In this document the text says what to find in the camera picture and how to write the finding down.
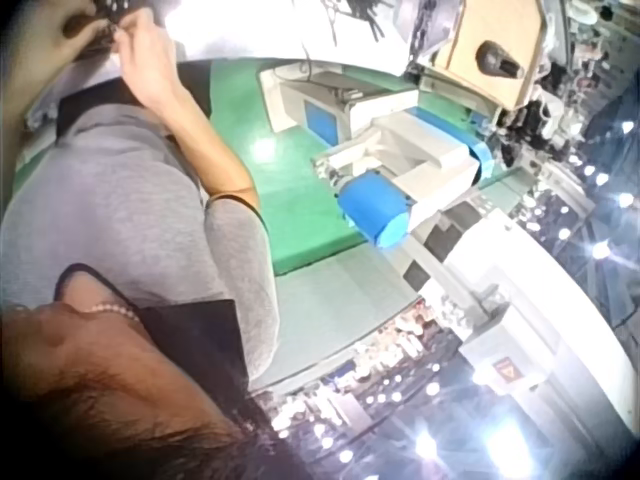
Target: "green surface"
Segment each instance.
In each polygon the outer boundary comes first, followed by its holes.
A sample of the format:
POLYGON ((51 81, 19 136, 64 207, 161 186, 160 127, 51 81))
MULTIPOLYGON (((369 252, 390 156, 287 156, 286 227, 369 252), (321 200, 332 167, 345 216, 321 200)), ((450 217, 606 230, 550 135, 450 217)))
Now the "green surface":
POLYGON ((272 133, 258 81, 258 72, 268 64, 263 60, 213 64, 212 122, 253 175, 274 269, 282 275, 364 240, 344 221, 333 192, 313 171, 311 158, 327 147, 301 127, 272 133), (273 154, 262 152, 261 145, 274 146, 273 154))

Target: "machine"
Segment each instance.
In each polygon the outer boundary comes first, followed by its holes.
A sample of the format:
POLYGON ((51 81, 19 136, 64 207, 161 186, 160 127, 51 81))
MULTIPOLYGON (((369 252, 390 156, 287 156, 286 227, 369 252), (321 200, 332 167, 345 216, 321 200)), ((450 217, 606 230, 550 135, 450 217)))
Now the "machine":
POLYGON ((481 195, 383 254, 463 341, 474 381, 554 444, 551 476, 616 464, 640 434, 638 374, 587 295, 481 195))
POLYGON ((317 173, 463 341, 474 380, 511 395, 554 444, 553 476, 623 458, 640 434, 638 376, 573 279, 470 189, 489 165, 482 148, 420 118, 415 90, 306 68, 262 73, 274 130, 300 125, 327 144, 317 173))
POLYGON ((393 92, 304 62, 260 80, 273 130, 300 125, 327 144, 314 168, 378 247, 398 244, 491 172, 486 146, 417 108, 417 89, 393 92))

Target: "woman's arm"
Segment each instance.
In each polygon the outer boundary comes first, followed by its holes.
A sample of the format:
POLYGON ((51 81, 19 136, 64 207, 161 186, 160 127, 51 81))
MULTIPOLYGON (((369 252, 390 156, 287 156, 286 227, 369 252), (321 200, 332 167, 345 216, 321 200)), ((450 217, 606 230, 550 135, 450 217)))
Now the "woman's arm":
POLYGON ((175 47, 154 24, 151 10, 128 15, 120 27, 115 40, 125 83, 176 137, 206 192, 212 197, 234 195, 258 209, 251 175, 180 83, 175 47))
POLYGON ((38 95, 107 26, 93 20, 96 7, 91 0, 40 0, 25 2, 3 38, 2 48, 2 185, 0 219, 11 199, 16 162, 25 140, 23 119, 38 95), (84 21, 65 35, 73 17, 84 21))

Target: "white machine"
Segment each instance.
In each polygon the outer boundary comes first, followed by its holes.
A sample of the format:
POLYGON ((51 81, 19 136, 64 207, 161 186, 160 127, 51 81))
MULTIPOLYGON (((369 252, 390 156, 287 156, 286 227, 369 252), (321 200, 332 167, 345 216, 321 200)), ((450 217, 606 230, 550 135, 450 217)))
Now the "white machine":
POLYGON ((396 244, 476 179, 469 146, 406 111, 417 106, 417 89, 393 92, 342 75, 339 66, 307 63, 260 79, 273 130, 300 125, 327 143, 316 171, 379 247, 396 244))
POLYGON ((503 212, 474 197, 384 254, 463 341, 474 380, 512 395, 554 444, 550 477, 630 452, 637 373, 586 294, 503 212))

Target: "blue part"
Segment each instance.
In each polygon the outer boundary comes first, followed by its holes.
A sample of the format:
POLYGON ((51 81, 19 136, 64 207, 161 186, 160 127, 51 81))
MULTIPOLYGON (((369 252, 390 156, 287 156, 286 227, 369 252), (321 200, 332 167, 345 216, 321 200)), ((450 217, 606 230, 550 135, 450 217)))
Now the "blue part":
POLYGON ((307 127, 330 146, 338 145, 338 121, 336 116, 311 102, 304 101, 307 127))
POLYGON ((491 150, 487 147, 487 144, 482 140, 477 139, 469 132, 456 127, 453 123, 450 123, 433 113, 424 110, 420 107, 413 107, 407 110, 408 113, 414 117, 419 118, 425 123, 442 130, 444 133, 451 135, 459 142, 464 143, 469 147, 469 154, 480 162, 480 179, 491 178, 493 173, 493 167, 495 166, 495 160, 491 155, 491 150))
POLYGON ((338 205, 376 247, 397 245, 409 230, 405 195, 375 172, 366 172, 342 187, 338 205))

